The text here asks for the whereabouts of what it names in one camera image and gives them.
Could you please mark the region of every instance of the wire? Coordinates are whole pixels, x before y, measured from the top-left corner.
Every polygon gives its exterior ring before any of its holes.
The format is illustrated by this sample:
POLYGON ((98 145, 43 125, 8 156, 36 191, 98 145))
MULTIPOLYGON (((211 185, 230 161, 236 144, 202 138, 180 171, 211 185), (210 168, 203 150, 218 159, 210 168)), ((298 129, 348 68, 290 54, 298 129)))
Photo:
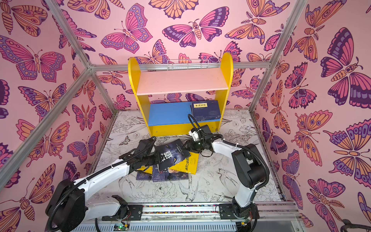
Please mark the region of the wire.
POLYGON ((97 232, 101 232, 101 230, 98 227, 98 218, 95 218, 94 221, 95 221, 95 229, 97 230, 97 232))

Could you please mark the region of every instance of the pink butterfly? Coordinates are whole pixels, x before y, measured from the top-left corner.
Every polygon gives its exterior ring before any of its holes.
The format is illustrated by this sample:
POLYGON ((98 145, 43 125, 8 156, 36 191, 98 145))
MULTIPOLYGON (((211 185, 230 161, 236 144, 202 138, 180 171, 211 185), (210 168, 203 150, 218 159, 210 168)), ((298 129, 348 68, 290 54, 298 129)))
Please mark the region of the pink butterfly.
MULTIPOLYGON (((65 17, 65 19, 67 20, 68 22, 68 25, 71 27, 73 33, 75 34, 75 36, 77 37, 77 40, 79 41, 79 44, 80 46, 82 47, 82 49, 84 50, 89 50, 89 51, 93 51, 95 52, 95 49, 90 47, 89 45, 83 43, 82 41, 84 41, 83 38, 81 37, 85 37, 85 38, 95 38, 96 35, 95 34, 92 34, 84 29, 81 29, 81 28, 77 28, 77 25, 76 23, 72 20, 72 18, 70 17, 70 15, 68 14, 67 11, 65 10, 62 10, 62 14, 63 16, 65 17)), ((68 41, 65 33, 63 32, 62 28, 60 27, 60 25, 58 24, 57 20, 54 18, 53 16, 53 19, 54 19, 54 22, 56 23, 57 27, 58 27, 58 30, 59 32, 61 33, 60 37, 59 37, 59 48, 62 49, 66 46, 66 44, 68 43, 68 46, 70 47, 71 44, 70 42, 68 41)), ((76 57, 76 52, 73 48, 71 48, 71 54, 72 54, 72 59, 75 59, 76 57)))
POLYGON ((136 41, 148 42, 152 38, 152 35, 145 28, 146 23, 144 7, 136 3, 126 14, 126 29, 122 26, 123 33, 115 32, 106 35, 102 39, 101 44, 105 48, 114 48, 116 50, 125 48, 129 52, 136 53, 139 49, 139 44, 136 41))
POLYGON ((72 110, 76 114, 76 122, 80 123, 80 129, 82 131, 87 127, 89 127, 90 130, 93 126, 92 123, 94 122, 96 107, 94 106, 90 111, 89 108, 90 106, 88 105, 88 108, 85 110, 84 105, 81 105, 80 109, 76 105, 72 104, 72 110))
POLYGON ((3 58, 17 64, 16 67, 22 80, 35 80, 37 73, 41 72, 46 81, 57 82, 56 71, 61 70, 66 62, 62 54, 46 52, 40 57, 38 54, 32 55, 21 44, 2 35, 0 35, 0 44, 3 58))
MULTIPOLYGON (((223 52, 223 55, 224 53, 226 52, 229 52, 231 55, 232 55, 232 59, 233 59, 233 62, 240 62, 240 52, 242 52, 242 50, 237 47, 238 43, 232 41, 230 42, 226 48, 224 49, 224 52, 223 52)), ((221 50, 220 50, 220 56, 218 56, 215 52, 214 54, 218 57, 216 58, 215 56, 209 54, 209 53, 200 53, 199 55, 199 59, 201 59, 200 63, 207 63, 207 62, 210 62, 210 63, 217 63, 217 62, 221 62, 221 58, 223 57, 222 56, 222 53, 221 53, 221 50)))
POLYGON ((250 80, 250 87, 247 87, 245 85, 246 89, 234 91, 232 93, 232 96, 237 96, 238 98, 242 97, 244 99, 246 98, 251 99, 254 97, 254 93, 256 92, 259 83, 260 83, 259 75, 253 76, 250 80))
POLYGON ((123 94, 117 95, 116 100, 117 101, 114 101, 114 106, 118 110, 124 110, 125 108, 131 106, 131 103, 125 99, 123 94))
POLYGON ((104 119, 104 120, 107 120, 107 118, 112 118, 112 112, 111 112, 111 110, 108 108, 107 105, 100 104, 100 105, 99 105, 99 109, 100 109, 101 112, 102 112, 102 116, 103 116, 103 119, 104 119))
POLYGON ((317 95, 308 89, 301 89, 301 83, 304 82, 303 77, 306 72, 306 68, 308 66, 307 62, 302 62, 300 66, 294 67, 292 74, 290 74, 286 81, 285 81, 285 88, 290 89, 293 88, 290 93, 294 94, 289 100, 289 106, 291 108, 298 108, 299 105, 304 107, 304 109, 308 106, 309 103, 314 102, 317 95))
POLYGON ((168 39, 178 42, 180 39, 180 46, 196 46, 196 37, 201 39, 204 35, 207 41, 212 41, 215 36, 221 35, 221 29, 215 27, 224 26, 229 15, 229 8, 224 6, 217 8, 203 17, 199 24, 196 23, 198 19, 192 23, 192 26, 185 24, 172 25, 165 28, 162 33, 168 39))

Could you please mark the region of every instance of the butterfly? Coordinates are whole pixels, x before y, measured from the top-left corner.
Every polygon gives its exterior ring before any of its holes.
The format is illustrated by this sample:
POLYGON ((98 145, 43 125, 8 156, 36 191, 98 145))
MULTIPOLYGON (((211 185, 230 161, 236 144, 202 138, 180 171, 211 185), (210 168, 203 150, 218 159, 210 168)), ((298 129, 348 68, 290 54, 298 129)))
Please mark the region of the butterfly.
POLYGON ((77 168, 72 161, 68 161, 63 172, 63 180, 75 181, 80 178, 80 173, 77 172, 77 168))
POLYGON ((329 55, 335 57, 340 62, 331 57, 324 57, 321 60, 321 77, 334 74, 331 81, 340 80, 328 91, 328 95, 333 96, 338 105, 345 104, 348 98, 348 92, 350 92, 349 104, 371 109, 371 78, 365 74, 353 72, 358 66, 363 69, 361 65, 358 65, 358 57, 356 57, 357 63, 349 65, 353 58, 353 51, 354 42, 352 34, 347 28, 343 27, 336 33, 327 50, 329 55))
POLYGON ((305 10, 305 20, 309 26, 312 28, 304 29, 304 33, 308 35, 296 41, 292 46, 290 52, 295 48, 298 48, 298 51, 302 53, 304 51, 304 57, 310 61, 317 62, 317 47, 316 43, 312 37, 318 40, 318 34, 316 32, 323 29, 325 25, 320 26, 331 18, 341 7, 347 2, 347 0, 333 0, 324 7, 317 7, 314 11, 309 11, 309 4, 306 6, 305 10))
POLYGON ((221 35, 221 29, 215 27, 223 27, 229 15, 229 8, 224 6, 217 8, 205 17, 203 17, 199 24, 196 23, 198 19, 192 23, 192 26, 185 24, 172 25, 165 28, 162 33, 168 39, 178 42, 180 39, 180 46, 185 48, 186 46, 196 46, 196 37, 201 39, 204 35, 205 39, 209 42, 213 40, 215 36, 221 35))
POLYGON ((167 94, 166 98, 164 96, 163 100, 154 100, 154 101, 151 101, 151 104, 182 102, 182 100, 180 99, 181 96, 182 96, 181 93, 167 94))
POLYGON ((303 220, 304 226, 309 228, 313 226, 313 222, 309 220, 304 214, 299 213, 300 218, 303 220))
POLYGON ((237 87, 242 83, 241 77, 244 73, 244 68, 239 68, 233 71, 231 87, 237 87))
MULTIPOLYGON (((117 62, 112 59, 111 57, 105 56, 102 53, 99 54, 100 58, 106 65, 117 65, 117 62)), ((119 78, 123 78, 121 74, 128 74, 128 71, 111 71, 111 72, 103 72, 104 75, 98 76, 99 80, 103 83, 111 83, 113 85, 120 85, 122 89, 126 89, 126 86, 122 80, 119 78)))
MULTIPOLYGON (((5 80, 0 79, 0 105, 6 105, 9 99, 9 85, 5 80)), ((8 110, 0 107, 0 119, 8 116, 8 110)))
MULTIPOLYGON (((88 32, 84 29, 78 28, 76 23, 72 20, 72 18, 70 17, 70 15, 68 14, 67 11, 62 10, 62 14, 65 17, 65 19, 67 20, 68 25, 71 27, 73 33, 77 37, 77 40, 79 41, 79 44, 82 47, 82 49, 95 52, 94 48, 92 48, 91 46, 82 42, 82 41, 84 41, 84 39, 82 37, 84 37, 84 38, 95 38, 96 35, 91 33, 91 32, 88 32)), ((68 43, 68 46, 70 47, 71 44, 68 41, 68 38, 66 37, 65 33, 63 32, 62 28, 60 27, 59 23, 54 18, 54 16, 53 16, 53 19, 54 19, 55 24, 58 27, 59 32, 61 33, 61 35, 59 36, 59 48, 60 49, 64 48, 67 43, 68 43)), ((72 59, 74 60, 75 57, 76 57, 76 52, 73 48, 71 48, 71 55, 72 55, 72 59)))
POLYGON ((3 58, 16 63, 22 80, 35 80, 37 73, 41 71, 46 81, 57 82, 56 71, 61 70, 66 62, 65 57, 57 52, 46 52, 40 57, 35 53, 32 55, 21 44, 2 35, 0 35, 0 45, 3 58))
POLYGON ((281 58, 280 58, 275 66, 274 73, 277 73, 276 79, 279 79, 281 77, 281 74, 284 72, 287 72, 287 70, 289 70, 290 68, 290 65, 288 63, 283 63, 283 62, 284 61, 281 61, 281 58))
POLYGON ((304 82, 303 77, 308 66, 307 62, 302 62, 300 66, 295 66, 292 74, 290 74, 285 81, 285 88, 293 88, 290 93, 294 94, 289 100, 289 106, 291 108, 298 108, 299 106, 304 107, 308 106, 309 103, 314 102, 317 95, 308 89, 301 89, 301 84, 304 82))
POLYGON ((287 150, 286 143, 278 136, 274 135, 273 130, 270 128, 269 123, 265 118, 262 119, 263 137, 265 142, 270 143, 270 150, 276 155, 277 152, 284 152, 287 150))
POLYGON ((185 94, 187 101, 208 101, 211 100, 209 98, 203 98, 197 94, 185 94))
MULTIPOLYGON (((115 6, 118 6, 125 10, 124 6, 119 0, 109 0, 115 6)), ((72 10, 77 10, 81 12, 88 12, 92 13, 97 10, 94 15, 99 19, 108 19, 111 11, 109 9, 109 5, 107 0, 94 0, 94 1, 84 1, 84 0, 69 0, 67 6, 72 10)))
POLYGON ((273 164, 275 166, 275 170, 278 171, 279 170, 279 162, 277 161, 273 161, 273 164))
POLYGON ((107 118, 112 118, 113 114, 107 105, 100 104, 99 109, 102 112, 102 117, 104 120, 107 120, 107 118))
POLYGON ((290 134, 291 133, 291 130, 290 130, 290 127, 289 127, 289 124, 287 122, 287 120, 285 119, 284 115, 282 114, 282 107, 279 105, 280 101, 281 101, 281 96, 282 96, 282 80, 280 80, 278 82, 278 85, 277 85, 277 88, 275 90, 274 93, 272 93, 271 97, 270 97, 270 102, 272 103, 273 106, 275 106, 276 108, 272 109, 270 111, 271 114, 274 114, 276 113, 276 116, 275 116, 275 119, 274 119, 274 125, 275 127, 278 129, 278 128, 281 128, 285 133, 287 134, 290 134))
POLYGON ((358 124, 350 125, 347 128, 348 134, 345 131, 335 131, 333 133, 324 131, 330 136, 330 142, 342 149, 347 150, 334 151, 335 153, 341 155, 350 155, 334 161, 333 164, 335 168, 329 173, 340 172, 341 174, 345 174, 347 176, 352 176, 353 173, 355 173, 354 179, 356 181, 366 187, 371 188, 371 180, 369 178, 371 175, 371 166, 359 157, 362 156, 361 153, 369 152, 370 149, 365 152, 358 152, 370 140, 371 134, 369 131, 371 131, 371 119, 364 120, 358 124))
POLYGON ((130 107, 131 103, 128 100, 125 100, 123 94, 119 94, 116 97, 116 101, 114 100, 114 106, 118 110, 124 110, 125 108, 130 107))
MULTIPOLYGON (((24 141, 35 129, 34 125, 23 119, 18 120, 16 127, 18 128, 17 134, 19 135, 19 139, 22 141, 24 141)), ((26 165, 26 167, 29 167, 32 161, 44 157, 45 153, 49 153, 50 156, 59 156, 59 158, 62 159, 60 152, 63 149, 63 142, 65 141, 69 131, 68 128, 68 122, 62 123, 53 133, 53 128, 51 128, 49 135, 42 137, 28 155, 28 157, 31 158, 31 161, 26 165)))
POLYGON ((129 136, 127 135, 127 136, 125 137, 125 140, 122 141, 121 143, 119 143, 119 146, 120 146, 120 145, 127 145, 127 144, 129 144, 129 142, 130 142, 130 138, 129 138, 129 136))
POLYGON ((101 134, 102 134, 102 138, 103 138, 104 134, 107 131, 107 127, 104 126, 102 122, 99 122, 99 126, 100 126, 100 129, 101 129, 101 134))
POLYGON ((37 26, 41 25, 47 18, 46 10, 37 6, 14 6, 10 8, 8 1, 1 3, 1 9, 3 10, 2 18, 5 29, 11 34, 13 30, 13 19, 10 13, 13 11, 13 16, 21 28, 32 36, 39 36, 41 33, 40 28, 37 26))
POLYGON ((28 103, 32 106, 35 106, 37 115, 39 115, 39 122, 48 114, 51 108, 59 101, 59 99, 66 93, 67 87, 66 84, 63 83, 59 85, 50 96, 46 93, 46 95, 42 94, 41 92, 25 86, 19 86, 18 89, 24 95, 28 103))
POLYGON ((161 63, 173 63, 169 60, 169 57, 166 55, 166 50, 164 45, 161 42, 161 39, 157 40, 155 45, 153 45, 152 56, 150 52, 149 55, 144 54, 148 57, 135 57, 138 61, 138 64, 161 64, 161 63))
POLYGON ((80 163, 82 164, 88 158, 88 154, 90 156, 95 155, 98 139, 99 131, 93 132, 88 141, 83 140, 85 143, 76 141, 69 144, 67 152, 71 153, 73 157, 79 157, 80 163))
POLYGON ((169 18, 181 18, 185 10, 194 10, 198 0, 151 0, 149 3, 153 8, 164 9, 169 18))
POLYGON ((27 219, 32 220, 32 221, 35 220, 35 210, 33 206, 31 205, 31 203, 42 204, 42 203, 47 202, 52 197, 53 192, 54 192, 54 186, 52 185, 54 174, 55 174, 55 164, 51 164, 49 167, 46 168, 46 170, 37 180, 30 195, 28 196, 28 199, 26 198, 26 196, 27 196, 27 189, 30 184, 26 188, 25 196, 22 197, 19 201, 7 200, 7 201, 19 202, 20 206, 0 211, 0 215, 1 215, 0 229, 2 229, 2 231, 7 230, 10 232, 14 232, 17 229, 19 225, 19 220, 22 214, 22 211, 19 208, 24 210, 24 215, 26 216, 27 219))
POLYGON ((252 53, 252 52, 249 52, 246 57, 247 57, 247 60, 250 61, 250 62, 257 62, 257 61, 270 61, 270 58, 272 57, 272 53, 269 53, 268 55, 264 56, 263 54, 260 54, 263 56, 263 58, 261 58, 260 56, 258 56, 257 54, 255 53, 252 53))
POLYGON ((268 111, 267 93, 271 86, 272 86, 272 80, 269 80, 269 82, 267 83, 267 85, 265 86, 263 90, 262 96, 259 98, 259 105, 261 105, 263 109, 265 109, 266 112, 268 111))
MULTIPOLYGON (((250 8, 250 11, 255 17, 274 16, 281 13, 290 5, 290 3, 285 3, 281 7, 276 7, 272 1, 267 1, 265 3, 265 0, 247 0, 247 4, 250 8)), ((257 25, 263 25, 266 23, 266 21, 264 19, 253 18, 253 16, 249 12, 246 12, 246 15, 249 19, 242 21, 241 24, 249 24, 231 30, 225 35, 225 37, 231 39, 243 39, 245 37, 247 37, 248 39, 259 38, 260 44, 263 44, 265 35, 263 30, 257 25)))
POLYGON ((84 167, 84 169, 86 171, 85 175, 87 175, 89 173, 91 167, 92 167, 92 164, 85 164, 85 167, 84 167))
POLYGON ((139 49, 139 44, 136 41, 148 42, 152 38, 150 32, 145 28, 147 19, 144 16, 144 7, 138 3, 128 10, 125 23, 126 29, 122 26, 123 33, 111 33, 102 39, 103 47, 116 50, 124 48, 131 53, 136 53, 139 49))
MULTIPOLYGON (((232 41, 230 42, 226 48, 224 49, 224 52, 223 52, 223 55, 224 53, 226 52, 229 52, 231 55, 232 55, 232 59, 233 59, 233 62, 240 62, 240 52, 242 52, 242 50, 237 47, 238 43, 232 41)), ((221 54, 221 50, 220 50, 220 56, 217 55, 215 52, 214 54, 216 55, 213 56, 209 53, 200 53, 199 55, 199 59, 201 59, 200 63, 217 63, 217 62, 221 62, 221 58, 223 57, 222 54, 221 54)))
POLYGON ((247 85, 245 85, 246 89, 234 91, 232 92, 232 96, 237 96, 238 98, 242 97, 244 99, 251 99, 254 97, 254 93, 256 93, 259 83, 259 75, 253 76, 250 80, 250 87, 247 87, 247 85))
POLYGON ((358 192, 358 204, 362 210, 363 215, 371 223, 371 208, 367 206, 366 199, 361 192, 358 192))
POLYGON ((332 232, 338 232, 331 213, 336 219, 341 221, 340 216, 333 206, 344 208, 344 205, 338 200, 327 200, 327 197, 334 198, 339 196, 345 191, 345 186, 339 182, 328 183, 322 179, 318 179, 317 183, 315 180, 308 180, 308 184, 313 188, 310 189, 313 194, 307 193, 306 196, 312 204, 315 204, 317 214, 326 221, 328 228, 332 232))
POLYGON ((298 118, 297 122, 299 131, 296 132, 295 138, 291 140, 291 142, 295 141, 299 148, 303 148, 306 156, 308 156, 312 162, 314 162, 316 165, 322 166, 322 160, 319 151, 316 147, 316 144, 314 144, 310 137, 312 137, 312 134, 317 134, 312 131, 321 128, 323 125, 326 124, 326 122, 330 120, 332 113, 328 110, 320 110, 309 114, 309 116, 307 116, 306 114, 302 114, 299 117, 296 113, 295 115, 298 118))
POLYGON ((94 115, 96 112, 96 107, 94 106, 89 111, 90 106, 85 110, 84 105, 81 105, 81 109, 76 105, 72 104, 72 110, 76 114, 76 122, 80 123, 80 129, 83 131, 85 128, 89 128, 89 130, 93 126, 94 122, 94 115))
POLYGON ((291 197, 296 202, 298 208, 303 209, 303 198, 299 186, 296 183, 297 176, 295 176, 299 170, 299 152, 294 149, 292 153, 289 153, 287 159, 281 159, 281 163, 282 169, 286 172, 282 176, 283 185, 290 190, 291 197))

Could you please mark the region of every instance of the purple butterfly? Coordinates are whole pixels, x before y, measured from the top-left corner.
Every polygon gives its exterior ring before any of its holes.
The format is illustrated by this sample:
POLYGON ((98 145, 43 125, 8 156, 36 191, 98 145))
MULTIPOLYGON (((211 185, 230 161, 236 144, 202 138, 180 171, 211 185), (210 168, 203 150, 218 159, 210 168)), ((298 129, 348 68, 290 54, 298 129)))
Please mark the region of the purple butterfly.
POLYGON ((96 131, 90 136, 88 142, 84 140, 83 142, 73 142, 68 145, 67 152, 71 153, 73 157, 79 157, 80 163, 83 163, 90 156, 95 155, 96 144, 99 139, 99 131, 96 131))
POLYGON ((287 150, 286 143, 278 136, 273 135, 274 132, 271 130, 267 120, 265 118, 262 119, 262 127, 263 127, 263 137, 265 142, 270 143, 270 150, 273 151, 276 155, 277 152, 284 152, 287 150))
POLYGON ((154 101, 151 101, 151 104, 182 102, 182 100, 180 99, 181 96, 182 96, 181 93, 167 94, 166 98, 165 98, 165 95, 164 95, 163 100, 154 100, 154 101))
MULTIPOLYGON (((0 105, 6 105, 9 99, 9 85, 6 81, 0 79, 0 105)), ((9 113, 7 109, 0 107, 0 119, 6 118, 9 113)))
POLYGON ((345 191, 345 186, 339 182, 328 183, 322 179, 318 179, 317 183, 314 180, 308 180, 308 184, 313 188, 310 189, 313 195, 307 193, 306 196, 312 204, 315 204, 317 214, 326 221, 328 228, 332 232, 338 232, 338 227, 331 212, 336 219, 341 221, 340 216, 333 206, 344 208, 344 205, 338 200, 327 200, 327 197, 333 198, 339 196, 345 191))
POLYGON ((229 8, 226 6, 220 7, 203 17, 199 24, 196 23, 198 20, 196 19, 194 22, 190 22, 193 23, 192 26, 185 24, 172 25, 165 28, 162 33, 174 42, 178 42, 183 38, 180 41, 181 47, 195 47, 196 37, 201 39, 202 35, 204 35, 205 39, 210 42, 215 36, 221 35, 221 29, 215 27, 224 26, 228 15, 229 8))
POLYGON ((294 149, 287 159, 281 159, 281 163, 282 169, 286 172, 286 174, 282 176, 283 185, 290 190, 291 197, 295 200, 298 208, 303 209, 303 198, 299 186, 296 183, 297 176, 295 176, 299 170, 299 152, 294 149))
POLYGON ((254 97, 254 93, 257 90, 257 87, 259 86, 260 79, 258 78, 259 75, 253 76, 250 80, 250 87, 247 87, 243 90, 237 90, 232 93, 232 96, 242 97, 244 99, 251 99, 254 97))
POLYGON ((85 128, 89 128, 89 130, 93 126, 94 116, 96 112, 96 107, 94 106, 89 111, 90 106, 85 110, 84 105, 81 105, 81 109, 76 105, 72 104, 72 110, 76 114, 76 122, 80 123, 80 129, 83 131, 85 128))
POLYGON ((77 168, 72 161, 68 161, 63 172, 63 180, 69 179, 75 181, 80 178, 80 173, 77 172, 77 168))

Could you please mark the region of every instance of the blue book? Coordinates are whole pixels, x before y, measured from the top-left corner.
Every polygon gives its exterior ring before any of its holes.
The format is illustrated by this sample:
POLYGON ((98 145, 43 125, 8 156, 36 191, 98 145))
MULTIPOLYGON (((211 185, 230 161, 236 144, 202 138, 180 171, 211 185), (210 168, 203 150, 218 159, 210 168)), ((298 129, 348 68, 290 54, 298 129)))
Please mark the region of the blue book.
POLYGON ((192 115, 199 121, 217 120, 221 118, 218 101, 193 101, 192 115))

